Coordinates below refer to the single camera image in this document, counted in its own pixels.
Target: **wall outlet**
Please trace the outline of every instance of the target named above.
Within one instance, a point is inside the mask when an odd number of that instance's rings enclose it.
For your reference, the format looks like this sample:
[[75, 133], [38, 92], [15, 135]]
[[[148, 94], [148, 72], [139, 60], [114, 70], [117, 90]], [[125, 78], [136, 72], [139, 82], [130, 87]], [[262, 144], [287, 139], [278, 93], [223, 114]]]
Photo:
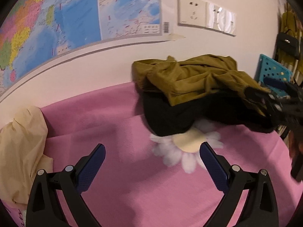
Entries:
[[178, 0], [178, 23], [205, 27], [206, 4], [202, 0]]

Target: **political map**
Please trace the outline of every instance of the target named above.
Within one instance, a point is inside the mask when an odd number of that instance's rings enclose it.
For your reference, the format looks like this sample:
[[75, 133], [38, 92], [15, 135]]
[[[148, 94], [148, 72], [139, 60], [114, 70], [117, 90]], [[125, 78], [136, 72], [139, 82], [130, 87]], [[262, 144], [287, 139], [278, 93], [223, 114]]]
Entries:
[[0, 95], [70, 50], [168, 32], [161, 0], [18, 0], [0, 28]]

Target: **green jacket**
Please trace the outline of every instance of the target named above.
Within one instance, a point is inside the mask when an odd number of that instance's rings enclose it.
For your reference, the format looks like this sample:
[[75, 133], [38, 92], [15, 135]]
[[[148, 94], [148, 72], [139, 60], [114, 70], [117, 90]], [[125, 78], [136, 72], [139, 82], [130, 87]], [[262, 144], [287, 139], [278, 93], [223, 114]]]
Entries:
[[132, 65], [133, 78], [144, 91], [161, 91], [171, 106], [201, 98], [219, 89], [236, 91], [245, 99], [248, 86], [261, 88], [245, 72], [237, 70], [231, 57], [202, 55], [177, 62], [167, 60], [139, 60]]

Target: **switch panel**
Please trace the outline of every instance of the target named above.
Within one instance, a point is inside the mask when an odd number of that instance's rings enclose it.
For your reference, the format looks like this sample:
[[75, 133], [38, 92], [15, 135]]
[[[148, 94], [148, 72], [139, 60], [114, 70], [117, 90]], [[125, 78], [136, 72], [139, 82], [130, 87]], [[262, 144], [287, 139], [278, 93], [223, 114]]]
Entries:
[[178, 24], [236, 35], [236, 14], [203, 0], [178, 0]]
[[236, 14], [214, 3], [207, 3], [206, 27], [235, 36]]

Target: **pink tablecloth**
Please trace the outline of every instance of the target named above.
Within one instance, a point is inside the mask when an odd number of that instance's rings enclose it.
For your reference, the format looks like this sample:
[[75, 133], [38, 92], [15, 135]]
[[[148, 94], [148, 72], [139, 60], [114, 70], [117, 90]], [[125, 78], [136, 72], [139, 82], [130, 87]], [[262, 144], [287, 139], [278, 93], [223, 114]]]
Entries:
[[[49, 127], [45, 154], [54, 158], [54, 171], [75, 164], [98, 143], [105, 145], [106, 159], [82, 194], [103, 227], [203, 226], [218, 205], [222, 193], [205, 169], [198, 166], [187, 174], [181, 163], [167, 167], [152, 153], [155, 143], [144, 125], [133, 83], [82, 94], [42, 111]], [[303, 187], [290, 177], [291, 161], [283, 141], [275, 132], [256, 133], [244, 126], [221, 126], [217, 131], [224, 146], [216, 152], [230, 164], [251, 172], [268, 170], [284, 227]], [[229, 226], [243, 204], [244, 198]], [[63, 209], [76, 226], [65, 202]]]

